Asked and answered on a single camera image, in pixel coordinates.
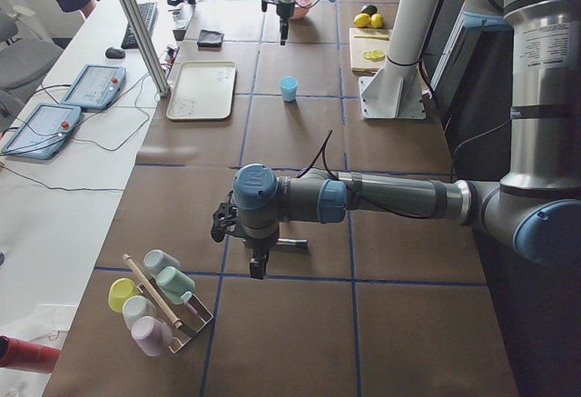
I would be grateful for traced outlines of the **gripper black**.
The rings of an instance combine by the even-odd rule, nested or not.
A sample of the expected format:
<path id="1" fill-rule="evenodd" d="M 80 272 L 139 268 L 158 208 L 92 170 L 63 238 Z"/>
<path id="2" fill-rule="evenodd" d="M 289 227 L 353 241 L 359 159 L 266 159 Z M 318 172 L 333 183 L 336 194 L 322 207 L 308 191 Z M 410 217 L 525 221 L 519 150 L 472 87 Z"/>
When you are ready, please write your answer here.
<path id="1" fill-rule="evenodd" d="M 246 248 L 252 250 L 249 264 L 251 278 L 263 280 L 266 275 L 270 251 L 278 242 L 278 234 L 273 233 L 264 238 L 246 238 L 243 242 Z"/>
<path id="2" fill-rule="evenodd" d="M 277 15 L 281 18 L 280 20 L 280 45 L 286 45 L 289 32 L 289 20 L 294 15 L 294 3 L 278 3 L 277 4 Z"/>

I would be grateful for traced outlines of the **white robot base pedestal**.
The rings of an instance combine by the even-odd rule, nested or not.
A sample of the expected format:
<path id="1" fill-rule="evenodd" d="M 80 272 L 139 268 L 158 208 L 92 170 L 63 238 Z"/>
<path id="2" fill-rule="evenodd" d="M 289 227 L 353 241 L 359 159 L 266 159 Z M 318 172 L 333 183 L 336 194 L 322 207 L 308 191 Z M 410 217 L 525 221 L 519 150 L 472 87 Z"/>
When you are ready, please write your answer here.
<path id="1" fill-rule="evenodd" d="M 400 0 L 385 64 L 372 77 L 359 79 L 364 119 L 426 117 L 419 61 L 439 0 Z"/>

